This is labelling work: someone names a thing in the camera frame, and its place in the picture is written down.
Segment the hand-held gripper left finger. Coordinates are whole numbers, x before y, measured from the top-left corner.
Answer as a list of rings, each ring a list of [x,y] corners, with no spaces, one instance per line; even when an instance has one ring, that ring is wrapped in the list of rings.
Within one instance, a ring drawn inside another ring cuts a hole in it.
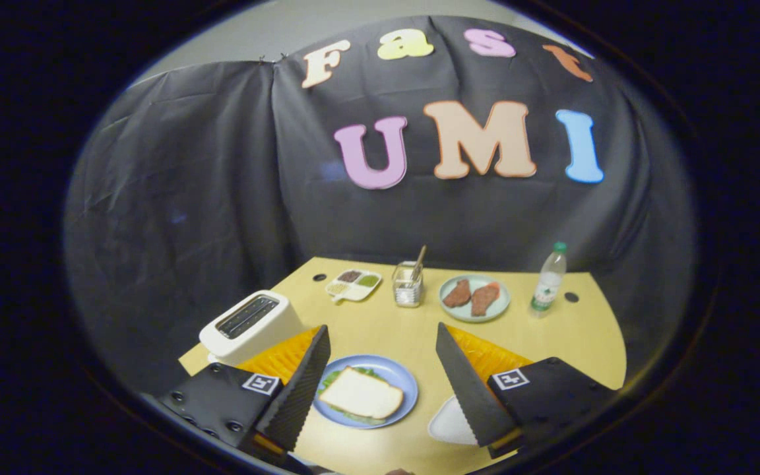
[[[330,352],[328,327],[320,325],[238,366],[208,364],[158,400],[203,438],[289,467]]]

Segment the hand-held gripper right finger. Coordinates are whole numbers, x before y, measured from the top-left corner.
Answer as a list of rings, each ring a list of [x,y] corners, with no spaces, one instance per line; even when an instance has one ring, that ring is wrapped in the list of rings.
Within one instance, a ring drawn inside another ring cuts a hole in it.
[[[561,358],[530,361],[444,323],[435,353],[476,444],[492,458],[552,444],[616,397]]]

